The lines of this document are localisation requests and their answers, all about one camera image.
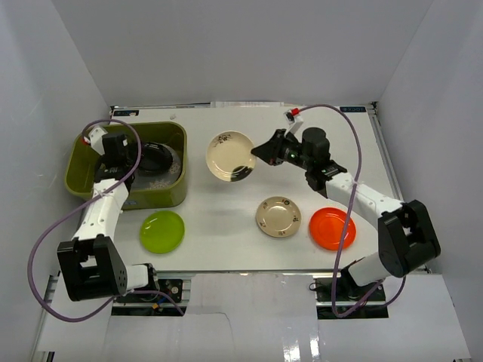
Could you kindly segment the glossy black round plate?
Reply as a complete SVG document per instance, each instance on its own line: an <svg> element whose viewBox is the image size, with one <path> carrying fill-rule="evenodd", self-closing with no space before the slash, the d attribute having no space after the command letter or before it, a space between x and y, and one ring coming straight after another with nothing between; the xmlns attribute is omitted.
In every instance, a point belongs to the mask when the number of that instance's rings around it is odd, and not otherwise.
<svg viewBox="0 0 483 362"><path fill-rule="evenodd" d="M162 143L147 142L142 145L138 170L141 174L156 176L169 170L174 163L171 151Z"/></svg>

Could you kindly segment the cream bowl with dark patch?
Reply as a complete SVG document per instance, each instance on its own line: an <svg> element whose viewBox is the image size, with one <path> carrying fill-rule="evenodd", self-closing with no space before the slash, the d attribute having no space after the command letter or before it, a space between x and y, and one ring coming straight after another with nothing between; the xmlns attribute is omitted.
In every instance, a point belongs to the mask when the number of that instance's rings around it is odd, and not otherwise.
<svg viewBox="0 0 483 362"><path fill-rule="evenodd" d="M251 154L252 141L243 133L228 130L216 135L209 142L206 164L218 179L238 182L248 177L256 166L257 159Z"/></svg>

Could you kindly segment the cream plate with red marks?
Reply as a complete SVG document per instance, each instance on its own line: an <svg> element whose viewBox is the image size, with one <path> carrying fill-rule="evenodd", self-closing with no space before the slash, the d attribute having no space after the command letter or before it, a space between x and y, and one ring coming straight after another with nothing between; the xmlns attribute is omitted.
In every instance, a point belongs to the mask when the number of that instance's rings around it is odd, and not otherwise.
<svg viewBox="0 0 483 362"><path fill-rule="evenodd" d="M272 196L260 203L255 220L266 235L287 238L298 232L302 215L299 207L291 199Z"/></svg>

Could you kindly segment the lime green round plate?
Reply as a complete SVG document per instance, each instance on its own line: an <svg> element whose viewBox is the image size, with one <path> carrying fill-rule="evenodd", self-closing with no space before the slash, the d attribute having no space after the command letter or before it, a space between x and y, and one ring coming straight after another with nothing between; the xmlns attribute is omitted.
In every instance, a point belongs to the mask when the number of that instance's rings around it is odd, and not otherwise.
<svg viewBox="0 0 483 362"><path fill-rule="evenodd" d="M175 250L183 241L185 224L182 217L169 210L148 216L140 227L140 243L150 253L164 254Z"/></svg>

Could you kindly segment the orange round plate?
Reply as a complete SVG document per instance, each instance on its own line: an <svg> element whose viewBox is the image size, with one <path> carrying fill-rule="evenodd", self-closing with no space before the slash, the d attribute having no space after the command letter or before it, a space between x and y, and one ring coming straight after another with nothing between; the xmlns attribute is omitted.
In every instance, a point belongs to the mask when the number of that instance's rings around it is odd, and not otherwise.
<svg viewBox="0 0 483 362"><path fill-rule="evenodd" d="M346 212L341 209L336 207L319 209L310 218L310 236L321 248L337 251L345 221Z"/></svg>

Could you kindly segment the grey deer snowflake plate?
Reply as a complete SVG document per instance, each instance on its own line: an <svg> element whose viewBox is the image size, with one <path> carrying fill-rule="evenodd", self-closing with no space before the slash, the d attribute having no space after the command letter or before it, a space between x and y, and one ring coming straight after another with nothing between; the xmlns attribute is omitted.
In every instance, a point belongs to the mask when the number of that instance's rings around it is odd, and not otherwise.
<svg viewBox="0 0 483 362"><path fill-rule="evenodd" d="M180 177L182 171L182 161L180 156L168 145L165 145L171 151L174 157L174 163L171 165L169 170L163 174L156 176L148 176L141 174L136 169L134 175L135 180L132 184L132 189L134 190L154 190L154 189L166 189L172 186Z"/></svg>

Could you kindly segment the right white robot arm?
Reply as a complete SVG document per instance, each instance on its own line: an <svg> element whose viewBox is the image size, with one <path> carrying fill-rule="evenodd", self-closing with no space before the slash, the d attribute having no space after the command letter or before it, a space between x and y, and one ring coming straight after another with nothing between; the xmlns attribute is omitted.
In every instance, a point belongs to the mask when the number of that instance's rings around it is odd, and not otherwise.
<svg viewBox="0 0 483 362"><path fill-rule="evenodd" d="M305 171L309 187L365 219L377 231L377 252L344 267L341 293L356 301L368 285L389 276L403 278L441 254L435 229L426 206L403 202L361 185L346 168L331 158L326 133L317 127L303 131L298 140L278 129L264 144L251 150L261 161L278 166L288 162Z"/></svg>

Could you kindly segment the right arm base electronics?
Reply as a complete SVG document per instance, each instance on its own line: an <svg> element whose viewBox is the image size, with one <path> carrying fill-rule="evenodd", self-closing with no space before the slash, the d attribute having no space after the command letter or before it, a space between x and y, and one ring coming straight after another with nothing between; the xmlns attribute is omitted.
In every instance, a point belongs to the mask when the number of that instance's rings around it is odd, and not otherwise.
<svg viewBox="0 0 483 362"><path fill-rule="evenodd" d="M331 309L331 285L332 277L314 278L308 289L314 293L316 300L316 311L319 321L337 320L338 317ZM337 311L342 314L353 307L375 283L365 287L348 287L343 282L337 282L336 306ZM346 319L386 319L389 317L386 293L380 285L368 299L359 306Z"/></svg>

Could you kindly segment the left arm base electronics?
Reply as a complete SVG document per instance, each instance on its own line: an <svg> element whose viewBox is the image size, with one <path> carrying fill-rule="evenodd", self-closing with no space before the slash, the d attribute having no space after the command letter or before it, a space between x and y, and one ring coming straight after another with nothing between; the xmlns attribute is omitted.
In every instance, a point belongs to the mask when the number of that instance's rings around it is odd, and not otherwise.
<svg viewBox="0 0 483 362"><path fill-rule="evenodd" d="M124 317L182 317L186 306L182 279L158 279L153 285L115 299L111 314Z"/></svg>

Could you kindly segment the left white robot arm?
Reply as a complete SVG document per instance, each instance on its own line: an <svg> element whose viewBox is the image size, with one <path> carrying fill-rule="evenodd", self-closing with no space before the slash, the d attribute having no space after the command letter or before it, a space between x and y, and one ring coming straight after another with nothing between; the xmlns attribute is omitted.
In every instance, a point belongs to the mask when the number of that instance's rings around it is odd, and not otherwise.
<svg viewBox="0 0 483 362"><path fill-rule="evenodd" d="M149 263L125 265L113 238L136 170L134 150L122 132L94 127L88 134L100 157L94 168L92 203L71 241L57 248L57 258L69 298L74 301L125 295L134 291L144 301L159 292Z"/></svg>

